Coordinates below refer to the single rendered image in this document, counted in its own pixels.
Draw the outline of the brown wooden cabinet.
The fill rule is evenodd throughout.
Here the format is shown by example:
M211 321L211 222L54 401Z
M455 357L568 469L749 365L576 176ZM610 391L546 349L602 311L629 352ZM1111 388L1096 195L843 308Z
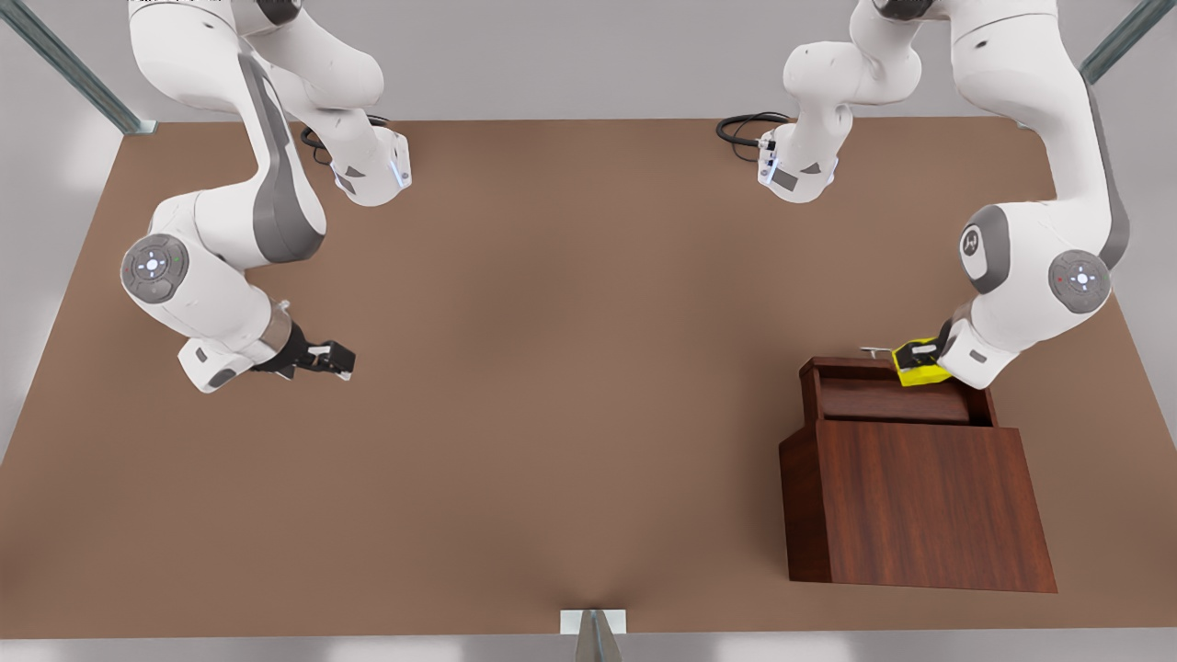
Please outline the brown wooden cabinet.
M1015 428L817 421L779 464L791 580L1057 591Z

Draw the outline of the yellow square block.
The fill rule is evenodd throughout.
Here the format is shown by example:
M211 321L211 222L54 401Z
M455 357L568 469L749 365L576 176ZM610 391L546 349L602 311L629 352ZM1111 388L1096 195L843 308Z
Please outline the yellow square block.
M930 366L907 366L907 344L896 347L891 352L891 357L898 378L904 388L933 384L935 382L950 380L953 377L953 375L943 369L938 363Z

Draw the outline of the brown wooden drawer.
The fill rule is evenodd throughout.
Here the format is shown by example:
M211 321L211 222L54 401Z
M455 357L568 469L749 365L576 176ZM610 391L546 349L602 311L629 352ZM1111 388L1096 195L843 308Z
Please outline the brown wooden drawer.
M890 360L813 357L799 370L806 422L880 421L996 426L988 390L959 380L904 386Z

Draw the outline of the silver frame post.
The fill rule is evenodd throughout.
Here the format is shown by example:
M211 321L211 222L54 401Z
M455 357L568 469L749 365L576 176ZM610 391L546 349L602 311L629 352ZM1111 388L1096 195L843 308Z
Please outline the silver frame post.
M1123 20L1104 37L1080 62L1080 75L1089 85L1096 84L1113 68L1115 62L1128 54L1128 51L1141 41L1161 19L1177 7L1177 0L1141 0L1123 18Z
M616 635L627 633L623 609L560 611L561 635L576 635L576 662L623 662Z
M127 108L87 64L77 58L74 51L64 45L62 39L24 4L24 0L0 0L0 18L125 135L155 133L158 123L142 119L133 110Z

